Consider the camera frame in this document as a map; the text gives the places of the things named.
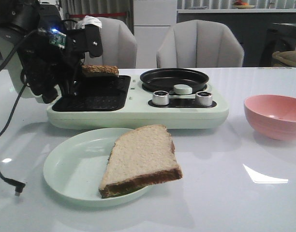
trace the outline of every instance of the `chair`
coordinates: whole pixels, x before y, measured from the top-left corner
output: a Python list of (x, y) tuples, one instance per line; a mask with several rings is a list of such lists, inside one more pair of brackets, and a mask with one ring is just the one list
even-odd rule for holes
[(84, 64), (112, 65), (120, 69), (133, 69), (136, 66), (137, 42), (129, 28), (118, 19), (98, 17), (103, 55), (91, 58), (86, 53)]
[(244, 50), (224, 24), (191, 20), (172, 25), (157, 51), (158, 68), (241, 67)]

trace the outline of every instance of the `robotic arm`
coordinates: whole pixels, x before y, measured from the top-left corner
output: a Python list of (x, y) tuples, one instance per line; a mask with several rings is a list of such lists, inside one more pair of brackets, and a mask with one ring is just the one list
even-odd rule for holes
[(12, 82), (16, 87), (26, 81), (33, 95), (45, 103), (57, 97), (56, 85), (62, 96), (75, 94), (84, 53), (92, 57), (103, 53), (97, 26), (67, 29), (66, 21), (54, 5), (0, 0), (0, 50), (4, 56), (13, 53), (12, 60), (5, 59), (10, 61), (7, 68)]

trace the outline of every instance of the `black cable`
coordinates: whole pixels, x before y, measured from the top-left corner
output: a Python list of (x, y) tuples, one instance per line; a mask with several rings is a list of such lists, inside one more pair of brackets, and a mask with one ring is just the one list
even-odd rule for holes
[[(23, 76), (24, 76), (24, 70), (21, 71), (20, 78), (23, 79)], [(17, 107), (17, 104), (19, 102), (19, 99), (20, 99), (20, 97), (21, 97), (24, 89), (26, 88), (26, 86), (27, 86), (27, 81), (24, 82), (23, 87), (21, 88), (21, 90), (20, 90), (20, 92), (19, 92), (19, 94), (18, 94), (18, 96), (17, 96), (17, 98), (15, 100), (15, 103), (14, 103), (14, 105), (12, 107), (12, 110), (11, 110), (11, 113), (10, 113), (10, 115), (8, 117), (8, 120), (7, 120), (4, 128), (0, 132), (0, 137), (6, 131), (6, 129), (8, 128), (8, 126), (9, 126), (9, 124), (10, 124), (12, 118), (13, 118), (13, 115), (14, 115), (15, 109)], [(0, 178), (3, 181), (5, 181), (6, 183), (8, 183), (8, 184), (10, 184), (12, 186), (15, 186), (15, 195), (16, 196), (19, 196), (20, 193), (22, 193), (23, 188), (26, 186), (25, 183), (19, 182), (19, 181), (14, 180), (14, 179), (6, 178), (5, 176), (3, 176), (3, 174), (1, 173), (1, 171), (0, 171)]]
[(19, 46), (25, 42), (27, 40), (27, 38), (33, 34), (35, 34), (36, 32), (38, 32), (38, 29), (32, 30), (31, 32), (29, 32), (28, 34), (26, 34), (22, 40), (20, 40), (11, 50), (11, 52), (8, 54), (8, 56), (6, 57), (6, 59), (2, 62), (2, 64), (0, 65), (0, 72), (5, 68), (5, 66), (8, 64), (8, 62), (11, 60), (11, 58), (13, 57), (13, 55), (16, 53), (16, 51), (18, 50)]

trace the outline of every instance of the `gray chair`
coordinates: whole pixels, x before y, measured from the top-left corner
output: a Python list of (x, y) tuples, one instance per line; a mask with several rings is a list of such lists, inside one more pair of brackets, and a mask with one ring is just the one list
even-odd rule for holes
[(191, 20), (172, 25), (157, 51), (158, 68), (241, 67), (244, 50), (224, 24)]
[(137, 42), (124, 22), (112, 18), (98, 17), (103, 55), (91, 58), (86, 53), (84, 64), (112, 65), (120, 69), (133, 69), (136, 66)]

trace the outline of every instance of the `white table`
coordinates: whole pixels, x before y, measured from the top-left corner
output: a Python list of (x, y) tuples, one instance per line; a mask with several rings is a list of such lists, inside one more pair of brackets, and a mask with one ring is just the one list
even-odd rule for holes
[[(71, 205), (46, 185), (46, 157), (82, 131), (52, 126), (46, 105), (21, 99), (0, 137), (0, 161), (12, 161), (1, 162), (0, 168), (27, 186), (16, 197), (14, 188), (0, 180), (0, 232), (296, 232), (296, 141), (258, 134), (243, 111), (243, 101), (251, 95), (296, 97), (296, 69), (199, 70), (228, 100), (229, 117), (215, 129), (170, 130), (184, 177), (110, 208)], [(2, 71), (0, 130), (16, 96)]]

